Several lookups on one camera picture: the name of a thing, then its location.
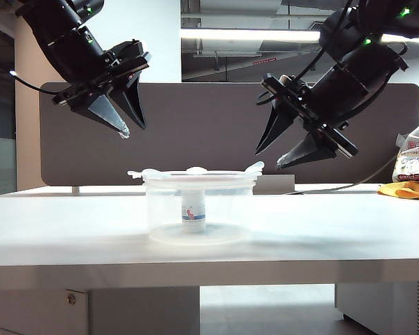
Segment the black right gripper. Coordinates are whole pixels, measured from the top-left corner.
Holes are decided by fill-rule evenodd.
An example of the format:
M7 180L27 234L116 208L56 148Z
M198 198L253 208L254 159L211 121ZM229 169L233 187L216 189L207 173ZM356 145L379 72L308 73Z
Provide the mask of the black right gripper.
M279 169L335 158L338 151L348 158L358 153L358 148L328 121L322 109L314 106L311 89L303 81L287 75L279 80L268 73L260 84L270 94L265 100L260 99L260 104L271 102L272 109L255 154L266 150L296 119L301 120L307 136L277 160Z

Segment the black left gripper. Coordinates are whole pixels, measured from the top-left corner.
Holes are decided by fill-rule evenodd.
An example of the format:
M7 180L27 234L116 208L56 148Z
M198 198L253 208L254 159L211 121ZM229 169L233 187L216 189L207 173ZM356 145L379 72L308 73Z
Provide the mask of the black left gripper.
M150 53L119 59L103 74L81 84L72 84L54 96L55 105L68 105L71 110L96 121L127 139L130 130L106 94L139 126L146 129L145 116L140 102L138 84L142 70L149 67Z

